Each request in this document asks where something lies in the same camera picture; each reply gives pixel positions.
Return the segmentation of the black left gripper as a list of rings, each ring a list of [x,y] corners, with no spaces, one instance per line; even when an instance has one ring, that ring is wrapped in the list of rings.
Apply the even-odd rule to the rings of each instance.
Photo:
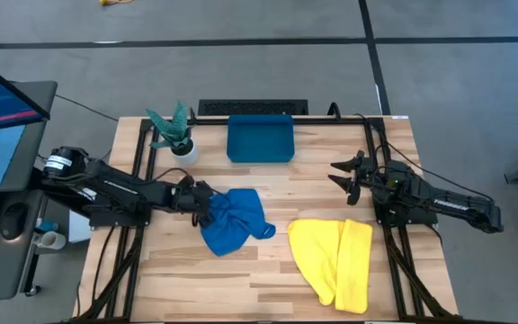
[[[186,175],[173,190],[172,209],[192,215],[193,227],[208,228],[215,218],[210,212],[211,198],[215,192],[204,181],[195,181]]]

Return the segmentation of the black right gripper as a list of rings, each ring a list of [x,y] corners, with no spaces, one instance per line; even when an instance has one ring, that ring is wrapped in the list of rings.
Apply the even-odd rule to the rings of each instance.
[[[339,175],[327,176],[348,194],[348,205],[355,205],[360,200],[363,187],[372,187],[372,175],[376,171],[376,163],[371,157],[365,157],[362,150],[359,150],[350,160],[334,162],[330,166],[353,174],[353,178]]]

